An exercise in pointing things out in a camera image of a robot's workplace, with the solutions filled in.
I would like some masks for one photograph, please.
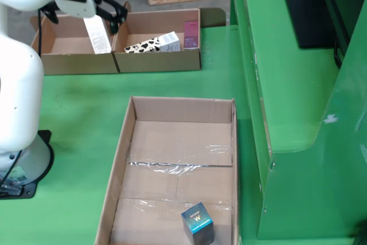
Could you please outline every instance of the open cardboard box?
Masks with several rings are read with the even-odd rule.
[[[198,21],[200,9],[130,13],[114,39],[113,50],[121,72],[189,71],[200,70],[199,48],[184,50],[185,22]],[[176,32],[180,52],[127,54],[125,48],[142,41]]]
[[[232,100],[132,97],[96,245],[189,245],[181,213],[203,202],[213,244],[238,244]]]
[[[42,62],[46,75],[158,72],[200,70],[200,48],[184,49],[184,24],[199,21],[201,28],[225,26],[226,17],[218,8],[129,13],[116,35],[111,35],[111,54],[95,55],[84,21],[59,15],[59,24],[42,20]],[[37,31],[32,48],[38,51],[37,18],[31,18]],[[126,54],[124,48],[175,31],[180,52]]]
[[[42,53],[45,75],[118,73],[112,53],[95,55],[84,21],[69,15],[58,15],[58,24],[42,19]],[[38,52],[39,31],[31,47]],[[114,35],[110,32],[110,43]]]

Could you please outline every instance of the green metal cabinet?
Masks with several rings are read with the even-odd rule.
[[[231,24],[263,199],[256,238],[355,234],[367,219],[367,1],[340,71],[331,49],[298,48],[285,0],[231,0]]]

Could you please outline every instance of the concrete floor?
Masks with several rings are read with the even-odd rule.
[[[149,6],[147,0],[116,0],[120,3],[130,1],[133,11],[160,11],[160,10],[174,10],[174,9],[189,9],[198,7],[219,7],[227,13],[229,16],[230,0],[207,0],[207,1],[194,1],[185,3],[176,3],[161,6]],[[105,9],[112,11],[109,6],[103,6]],[[31,44],[35,31],[29,23],[31,16],[35,16],[37,13],[33,12],[21,12],[13,9],[9,10],[9,36],[22,41],[27,44]]]

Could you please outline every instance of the green surface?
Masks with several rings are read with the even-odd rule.
[[[247,0],[273,152],[313,144],[338,69],[331,49],[298,47],[285,0]]]
[[[53,131],[55,162],[33,199],[1,201],[1,244],[94,243],[131,95],[236,99],[242,225],[255,236],[261,194],[239,53],[237,27],[209,28],[202,71],[45,77],[40,129]]]
[[[259,90],[255,76],[253,55],[251,49],[251,38],[248,25],[248,14],[245,11],[243,0],[231,0],[231,24],[239,22],[239,37],[241,42],[241,55],[243,61],[243,69],[245,83],[247,88],[247,99],[249,103],[249,111],[251,114],[253,136],[256,146],[257,163],[259,167],[261,191],[264,196],[266,182],[268,176],[268,166],[270,157],[266,141],[266,133],[264,128],[263,113],[260,105]]]
[[[257,152],[262,182],[267,174],[257,238],[294,240],[355,234],[359,222],[367,217],[367,2],[340,73],[327,54],[329,50],[298,49],[290,18],[286,20],[285,0],[231,3],[236,11],[231,23],[239,25],[241,43],[252,48],[253,57],[244,55],[245,81],[252,122],[257,122],[253,127],[256,149],[262,149]],[[251,38],[248,42],[246,32]],[[304,66],[308,60],[309,68]],[[257,103],[250,80],[254,76],[260,92]],[[261,123],[257,118],[261,96],[273,146],[268,164],[265,143],[258,144],[265,134],[256,131]],[[274,142],[281,147],[274,147]],[[348,239],[312,242],[352,243]]]

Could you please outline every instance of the blue product box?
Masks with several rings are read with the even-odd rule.
[[[214,241],[213,220],[199,203],[182,213],[185,232],[194,245],[209,245]]]

